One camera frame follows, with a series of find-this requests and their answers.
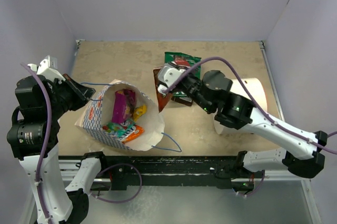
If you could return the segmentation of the blue checkered paper bag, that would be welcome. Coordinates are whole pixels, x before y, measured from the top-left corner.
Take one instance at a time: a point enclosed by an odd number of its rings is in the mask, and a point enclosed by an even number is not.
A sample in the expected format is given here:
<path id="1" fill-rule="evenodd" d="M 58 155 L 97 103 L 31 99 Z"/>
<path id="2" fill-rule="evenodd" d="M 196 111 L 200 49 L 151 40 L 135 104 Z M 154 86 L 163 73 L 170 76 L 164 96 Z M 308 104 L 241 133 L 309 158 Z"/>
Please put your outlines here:
<path id="1" fill-rule="evenodd" d="M 136 86 L 120 80 L 103 84 L 75 125 L 96 141 L 121 150 L 156 149 L 166 136 L 158 105 Z"/>

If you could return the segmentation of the red Doritos bag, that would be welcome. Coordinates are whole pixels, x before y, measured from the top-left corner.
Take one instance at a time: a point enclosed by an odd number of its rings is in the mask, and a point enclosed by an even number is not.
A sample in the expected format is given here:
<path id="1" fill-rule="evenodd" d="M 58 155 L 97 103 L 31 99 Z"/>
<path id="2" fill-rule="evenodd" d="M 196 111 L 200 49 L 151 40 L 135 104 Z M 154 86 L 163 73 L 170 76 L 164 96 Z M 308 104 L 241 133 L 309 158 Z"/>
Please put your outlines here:
<path id="1" fill-rule="evenodd" d="M 173 97 L 172 93 L 168 93 L 168 94 L 161 94 L 158 91 L 158 86 L 159 86 L 159 80 L 158 80 L 158 73 L 160 71 L 161 67 L 156 67 L 153 69 L 153 75 L 154 75 L 154 84 L 155 84 L 155 90 L 156 90 L 156 98 L 157 98 L 157 102 L 158 102 L 158 112 L 161 113 L 164 108 L 166 107 L 166 105 L 169 103 L 169 101 L 171 100 L 171 98 Z"/>

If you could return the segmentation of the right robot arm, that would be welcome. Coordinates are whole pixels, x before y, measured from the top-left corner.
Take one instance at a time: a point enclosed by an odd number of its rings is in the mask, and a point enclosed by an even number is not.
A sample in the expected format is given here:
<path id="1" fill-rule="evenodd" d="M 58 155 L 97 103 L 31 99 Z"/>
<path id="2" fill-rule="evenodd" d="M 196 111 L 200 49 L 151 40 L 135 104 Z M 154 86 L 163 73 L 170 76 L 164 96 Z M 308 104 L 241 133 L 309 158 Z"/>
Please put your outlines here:
<path id="1" fill-rule="evenodd" d="M 211 70 L 201 80 L 188 74 L 176 87 L 208 114 L 213 113 L 220 125 L 259 135 L 279 146 L 270 151 L 239 152 L 234 164 L 239 177 L 287 169 L 298 177 L 312 179 L 323 170 L 325 156 L 316 144 L 326 143 L 326 133 L 306 132 L 264 115 L 251 100 L 231 92 L 232 84 L 221 71 Z"/>

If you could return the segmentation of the green Real crisps bag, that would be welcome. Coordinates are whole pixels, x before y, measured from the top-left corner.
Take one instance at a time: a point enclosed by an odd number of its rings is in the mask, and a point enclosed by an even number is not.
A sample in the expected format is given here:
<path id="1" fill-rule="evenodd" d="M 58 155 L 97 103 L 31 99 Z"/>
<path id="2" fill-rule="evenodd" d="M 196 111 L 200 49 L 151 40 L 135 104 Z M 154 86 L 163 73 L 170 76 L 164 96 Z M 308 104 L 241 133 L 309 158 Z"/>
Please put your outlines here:
<path id="1" fill-rule="evenodd" d="M 170 63 L 174 62 L 175 64 L 191 67 L 194 64 L 201 61 L 200 57 L 191 56 L 181 52 L 165 52 L 164 53 L 164 62 Z M 185 95 L 184 92 L 175 92 L 173 95 Z"/>

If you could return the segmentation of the brown snack packet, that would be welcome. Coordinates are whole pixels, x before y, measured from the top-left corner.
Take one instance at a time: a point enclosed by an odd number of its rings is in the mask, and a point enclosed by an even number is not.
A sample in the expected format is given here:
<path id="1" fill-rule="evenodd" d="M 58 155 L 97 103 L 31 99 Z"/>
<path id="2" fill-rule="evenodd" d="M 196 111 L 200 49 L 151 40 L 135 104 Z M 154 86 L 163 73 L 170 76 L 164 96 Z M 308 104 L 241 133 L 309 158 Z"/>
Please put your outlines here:
<path id="1" fill-rule="evenodd" d="M 185 95 L 173 95 L 171 100 L 186 106 L 192 106 L 193 104 L 192 99 Z"/>

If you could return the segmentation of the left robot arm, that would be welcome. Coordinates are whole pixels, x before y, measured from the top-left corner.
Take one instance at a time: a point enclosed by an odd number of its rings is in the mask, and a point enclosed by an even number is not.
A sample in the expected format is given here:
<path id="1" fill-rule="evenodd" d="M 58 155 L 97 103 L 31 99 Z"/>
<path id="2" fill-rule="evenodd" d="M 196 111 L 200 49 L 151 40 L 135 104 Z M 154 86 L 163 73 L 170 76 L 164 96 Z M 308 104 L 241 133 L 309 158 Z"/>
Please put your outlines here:
<path id="1" fill-rule="evenodd" d="M 17 82 L 19 106 L 7 142 L 24 168 L 37 206 L 37 223 L 81 223 L 88 214 L 94 179 L 108 173 L 103 152 L 86 153 L 72 182 L 64 186 L 58 158 L 58 120 L 84 107 L 95 90 L 67 74 L 61 80 L 33 75 Z"/>

